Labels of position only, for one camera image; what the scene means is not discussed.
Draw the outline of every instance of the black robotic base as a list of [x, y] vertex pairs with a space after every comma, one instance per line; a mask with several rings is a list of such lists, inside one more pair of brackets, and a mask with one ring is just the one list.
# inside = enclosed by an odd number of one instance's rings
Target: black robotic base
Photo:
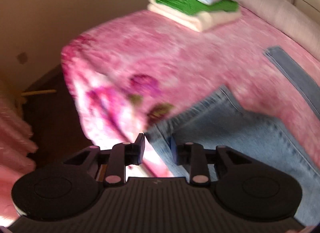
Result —
[[[144, 135], [112, 150], [91, 146], [59, 163], [25, 175], [12, 189], [22, 215], [13, 233], [270, 232], [303, 226], [293, 216], [302, 198], [291, 176], [226, 146], [206, 150], [197, 143], [175, 145], [186, 178], [129, 178], [125, 166], [139, 165]], [[102, 181], [97, 177], [107, 164]], [[218, 181], [211, 182], [208, 164]]]

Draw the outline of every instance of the wall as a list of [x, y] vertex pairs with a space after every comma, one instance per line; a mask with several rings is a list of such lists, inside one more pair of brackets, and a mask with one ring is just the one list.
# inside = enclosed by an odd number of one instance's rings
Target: wall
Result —
[[[60, 63], [61, 48], [81, 32], [143, 9], [147, 0], [0, 0], [0, 71], [24, 90]], [[26, 52], [28, 62], [16, 56]]]

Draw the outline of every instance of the green towel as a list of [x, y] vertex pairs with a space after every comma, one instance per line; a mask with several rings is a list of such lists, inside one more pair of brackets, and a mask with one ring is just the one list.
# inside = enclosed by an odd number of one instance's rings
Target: green towel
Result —
[[164, 4], [187, 15], [195, 15], [199, 11], [236, 11], [239, 7], [236, 1], [220, 0], [211, 5], [203, 4], [198, 0], [156, 0], [156, 3]]

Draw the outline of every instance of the cream towel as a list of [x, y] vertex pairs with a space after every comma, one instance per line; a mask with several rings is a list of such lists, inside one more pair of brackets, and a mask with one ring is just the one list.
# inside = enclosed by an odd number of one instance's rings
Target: cream towel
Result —
[[202, 11], [197, 13], [196, 16], [189, 16], [166, 5], [158, 4], [156, 3], [156, 0], [149, 0], [149, 2], [148, 10], [174, 20], [197, 32], [202, 32], [214, 26], [225, 24], [241, 17], [240, 9], [236, 12]]

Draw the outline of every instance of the stack of towels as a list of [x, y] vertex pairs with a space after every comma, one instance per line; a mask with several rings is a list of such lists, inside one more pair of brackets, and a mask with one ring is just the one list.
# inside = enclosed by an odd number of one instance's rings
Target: stack of towels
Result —
[[238, 0], [149, 0], [148, 10], [194, 31], [204, 31], [241, 17]]

